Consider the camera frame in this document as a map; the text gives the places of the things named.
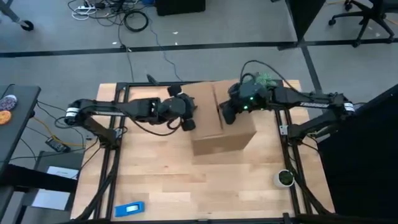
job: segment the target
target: cardboard box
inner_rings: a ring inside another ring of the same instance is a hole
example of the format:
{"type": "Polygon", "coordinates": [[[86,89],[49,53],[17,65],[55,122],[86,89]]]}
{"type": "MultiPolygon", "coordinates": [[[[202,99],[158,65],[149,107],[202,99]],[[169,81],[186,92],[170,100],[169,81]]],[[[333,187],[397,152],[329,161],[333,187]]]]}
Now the cardboard box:
{"type": "Polygon", "coordinates": [[[183,91],[195,97],[193,114],[196,128],[190,131],[195,156],[242,150],[256,133],[249,113],[236,115],[232,125],[225,123],[218,105],[229,100],[228,88],[237,80],[184,85],[183,91]]]}

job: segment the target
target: blue block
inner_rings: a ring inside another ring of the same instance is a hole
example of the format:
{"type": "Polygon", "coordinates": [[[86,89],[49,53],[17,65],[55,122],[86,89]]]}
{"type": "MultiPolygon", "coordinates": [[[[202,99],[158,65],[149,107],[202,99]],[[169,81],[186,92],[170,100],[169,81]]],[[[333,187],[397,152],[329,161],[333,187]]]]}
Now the blue block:
{"type": "Polygon", "coordinates": [[[133,202],[127,205],[119,205],[115,208],[115,217],[125,217],[127,215],[133,215],[140,212],[144,212],[144,202],[133,202]]]}

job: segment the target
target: office chair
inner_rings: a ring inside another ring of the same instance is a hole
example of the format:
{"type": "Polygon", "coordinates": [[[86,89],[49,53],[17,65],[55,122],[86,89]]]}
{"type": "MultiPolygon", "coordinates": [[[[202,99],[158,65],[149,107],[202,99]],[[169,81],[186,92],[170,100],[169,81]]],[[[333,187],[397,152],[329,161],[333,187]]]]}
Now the office chair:
{"type": "Polygon", "coordinates": [[[380,26],[382,26],[389,34],[390,37],[386,40],[386,43],[390,44],[394,41],[394,32],[391,28],[386,24],[384,19],[386,18],[387,12],[398,12],[398,0],[370,0],[373,3],[373,7],[369,8],[360,2],[355,0],[346,0],[345,1],[345,9],[349,11],[353,6],[352,4],[358,6],[361,11],[359,12],[348,12],[342,13],[338,15],[334,15],[331,20],[329,20],[329,25],[335,25],[336,18],[339,17],[349,17],[349,16],[362,16],[363,19],[359,23],[362,25],[361,32],[359,32],[358,38],[354,41],[353,47],[357,47],[361,44],[361,38],[363,33],[365,32],[366,27],[368,26],[368,22],[370,19],[377,22],[380,26]]]}

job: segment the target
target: wooden tabletop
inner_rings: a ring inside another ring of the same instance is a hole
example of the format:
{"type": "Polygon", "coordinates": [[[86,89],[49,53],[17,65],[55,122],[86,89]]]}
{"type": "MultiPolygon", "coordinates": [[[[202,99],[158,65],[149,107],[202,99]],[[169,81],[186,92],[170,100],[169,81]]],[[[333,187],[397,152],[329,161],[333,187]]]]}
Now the wooden tabletop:
{"type": "MultiPolygon", "coordinates": [[[[289,82],[300,89],[298,81],[289,82]]],[[[97,100],[113,100],[115,86],[101,84],[97,100]]],[[[130,100],[156,96],[167,98],[166,89],[130,89],[130,100]]],[[[293,123],[309,120],[306,109],[294,108],[290,112],[293,123]]],[[[289,190],[277,188],[272,181],[273,175],[285,167],[275,112],[255,111],[252,117],[257,133],[243,151],[205,156],[193,156],[190,135],[181,129],[170,136],[159,137],[145,133],[127,119],[128,132],[123,136],[113,204],[144,201],[146,210],[137,215],[113,217],[113,220],[275,218],[281,217],[283,212],[294,216],[289,190]]],[[[104,126],[109,125],[107,116],[96,116],[95,119],[104,126]]],[[[168,132],[163,125],[145,127],[158,133],[168,132]]],[[[306,138],[304,142],[316,147],[311,139],[306,138]]],[[[318,153],[307,146],[298,149],[308,188],[333,212],[318,153]]],[[[95,147],[86,152],[84,161],[94,151],[95,147]]],[[[103,154],[100,150],[81,172],[72,218],[79,216],[96,193],[103,154]]],[[[298,195],[300,208],[304,211],[299,190],[298,195]]],[[[102,214],[107,198],[108,192],[104,194],[102,214]]]]}

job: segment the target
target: white paper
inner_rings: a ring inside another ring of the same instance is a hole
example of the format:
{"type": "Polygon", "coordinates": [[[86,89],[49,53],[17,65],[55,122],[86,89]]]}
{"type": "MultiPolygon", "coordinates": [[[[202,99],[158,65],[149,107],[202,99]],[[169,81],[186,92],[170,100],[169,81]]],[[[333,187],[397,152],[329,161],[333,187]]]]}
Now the white paper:
{"type": "MultiPolygon", "coordinates": [[[[66,178],[76,179],[79,171],[75,169],[67,169],[62,167],[50,166],[47,170],[48,174],[58,175],[66,178]]],[[[37,192],[36,198],[33,201],[33,207],[52,208],[57,210],[64,210],[67,206],[70,193],[57,192],[53,190],[40,189],[37,192]]]]}

